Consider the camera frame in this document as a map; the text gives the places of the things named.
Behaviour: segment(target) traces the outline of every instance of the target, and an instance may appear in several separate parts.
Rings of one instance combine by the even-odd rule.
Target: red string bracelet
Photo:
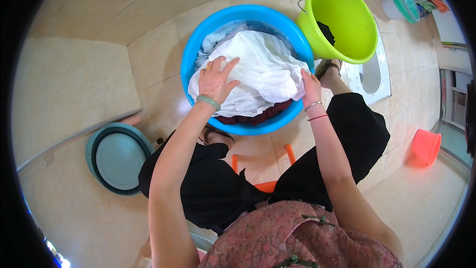
[[[325,115],[321,115],[321,116],[317,116],[317,117],[308,119],[307,121],[311,121],[311,120],[318,119],[318,118],[325,117],[325,116],[328,116],[328,117],[329,117],[329,115],[325,114]]]

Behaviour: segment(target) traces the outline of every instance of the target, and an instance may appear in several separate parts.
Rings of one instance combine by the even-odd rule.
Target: sandal
[[[338,59],[338,60],[339,60],[339,63],[340,63],[339,65],[337,65],[335,63],[332,63],[331,59],[326,59],[326,61],[324,62],[323,65],[322,65],[322,62],[321,62],[321,64],[319,64],[316,68],[316,73],[315,73],[316,78],[318,80],[320,80],[322,78],[322,76],[326,73],[326,70],[330,67],[335,67],[338,70],[339,77],[340,77],[340,69],[342,67],[342,60],[340,60],[340,59]]]
[[[200,141],[205,143],[205,145],[208,145],[208,135],[210,133],[217,133],[217,134],[221,134],[221,135],[224,135],[226,137],[229,137],[233,141],[233,143],[235,144],[235,139],[232,136],[230,136],[229,134],[227,134],[225,132],[222,132],[221,130],[219,130],[217,128],[214,128],[213,126],[211,126],[208,123],[205,125],[205,127],[208,128],[208,129],[206,130],[205,134],[203,135],[203,140],[200,139]]]

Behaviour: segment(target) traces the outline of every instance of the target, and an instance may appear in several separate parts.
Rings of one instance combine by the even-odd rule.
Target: orange stool
[[[289,163],[291,165],[294,164],[296,162],[296,157],[294,156],[294,151],[291,145],[286,144],[286,152],[288,153]],[[238,155],[236,154],[231,156],[231,167],[235,173],[238,174]],[[265,193],[272,193],[274,191],[274,187],[276,186],[276,182],[277,180],[255,184],[255,188],[264,191]]]

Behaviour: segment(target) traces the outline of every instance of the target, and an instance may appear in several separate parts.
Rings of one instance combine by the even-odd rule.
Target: jade bangle
[[[218,112],[219,110],[221,110],[220,104],[218,104],[216,101],[214,101],[213,99],[211,99],[211,98],[209,98],[209,97],[206,97],[206,96],[198,96],[198,97],[197,97],[197,101],[199,101],[199,100],[211,104],[212,106],[215,107],[215,109],[217,109],[217,112]]]

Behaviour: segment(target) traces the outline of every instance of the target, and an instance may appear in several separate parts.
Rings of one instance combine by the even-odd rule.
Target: foot
[[[335,84],[336,80],[340,80],[339,72],[340,72],[340,62],[339,59],[332,59],[331,65],[326,70],[324,75],[319,80],[321,82],[321,86],[324,88],[331,89],[333,84]]]
[[[209,127],[204,127],[202,132],[200,133],[199,139],[203,143],[205,143],[205,132],[209,129]],[[210,144],[215,144],[215,143],[223,143],[228,146],[228,149],[231,149],[233,147],[233,140],[227,136],[224,136],[222,134],[218,134],[214,131],[210,132],[208,134],[208,144],[205,145],[210,145]]]

